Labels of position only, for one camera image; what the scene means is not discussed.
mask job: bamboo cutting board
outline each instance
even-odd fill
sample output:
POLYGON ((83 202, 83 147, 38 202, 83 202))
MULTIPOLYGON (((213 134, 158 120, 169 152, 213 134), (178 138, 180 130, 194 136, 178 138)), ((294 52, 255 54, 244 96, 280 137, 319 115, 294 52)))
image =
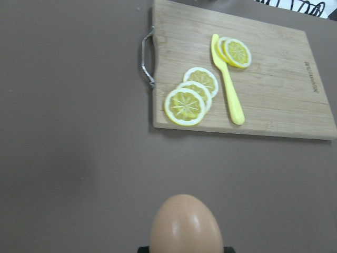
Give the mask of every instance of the bamboo cutting board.
POLYGON ((193 6, 155 0, 153 124, 158 128, 333 140, 337 128, 304 31, 193 6), (229 66, 245 123, 231 122, 223 80, 211 57, 213 33, 244 42, 246 69, 229 66), (195 66, 210 70, 219 92, 204 119, 179 126, 164 111, 165 97, 195 66))

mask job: knife handle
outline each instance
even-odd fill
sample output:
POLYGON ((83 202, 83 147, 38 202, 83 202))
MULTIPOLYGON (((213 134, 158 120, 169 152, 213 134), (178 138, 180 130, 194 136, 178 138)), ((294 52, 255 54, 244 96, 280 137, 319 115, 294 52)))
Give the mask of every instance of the knife handle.
POLYGON ((233 123, 237 125, 242 125, 245 121, 245 117, 241 108, 239 98, 237 97, 234 85, 232 83, 227 64, 224 64, 223 68, 221 69, 221 73, 225 85, 227 103, 231 119, 233 123))

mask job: brown egg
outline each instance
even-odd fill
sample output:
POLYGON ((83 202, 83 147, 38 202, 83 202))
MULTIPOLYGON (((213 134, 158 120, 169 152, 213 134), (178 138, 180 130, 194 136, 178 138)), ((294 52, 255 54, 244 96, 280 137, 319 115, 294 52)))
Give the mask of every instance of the brown egg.
POLYGON ((175 195, 165 201, 154 218, 150 253, 223 253, 219 226, 199 199, 175 195))

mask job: black base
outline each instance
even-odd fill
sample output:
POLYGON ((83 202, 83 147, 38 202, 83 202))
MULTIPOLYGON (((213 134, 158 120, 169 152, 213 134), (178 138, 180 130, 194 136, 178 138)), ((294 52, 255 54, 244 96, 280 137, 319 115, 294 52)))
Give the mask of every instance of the black base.
MULTIPOLYGON (((232 247, 224 247, 224 253, 235 253, 235 250, 232 247)), ((139 247, 137 253, 149 253, 148 246, 139 247)))

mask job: yellow knife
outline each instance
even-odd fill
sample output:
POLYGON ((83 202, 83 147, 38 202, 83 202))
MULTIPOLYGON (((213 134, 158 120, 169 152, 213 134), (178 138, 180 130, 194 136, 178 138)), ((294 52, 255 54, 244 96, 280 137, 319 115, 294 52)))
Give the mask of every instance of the yellow knife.
POLYGON ((213 34, 212 36, 212 43, 211 43, 211 52, 212 52, 212 58, 215 66, 221 71, 222 78, 224 81, 224 86, 226 90, 226 97, 227 97, 227 103, 229 112, 231 115, 231 119, 233 123, 237 125, 242 125, 245 121, 244 114, 239 102, 239 98, 237 97, 237 94, 235 92, 235 88, 232 83, 232 79, 230 76, 230 73, 228 71, 227 64, 220 58, 218 55, 215 47, 219 40, 218 34, 213 34))

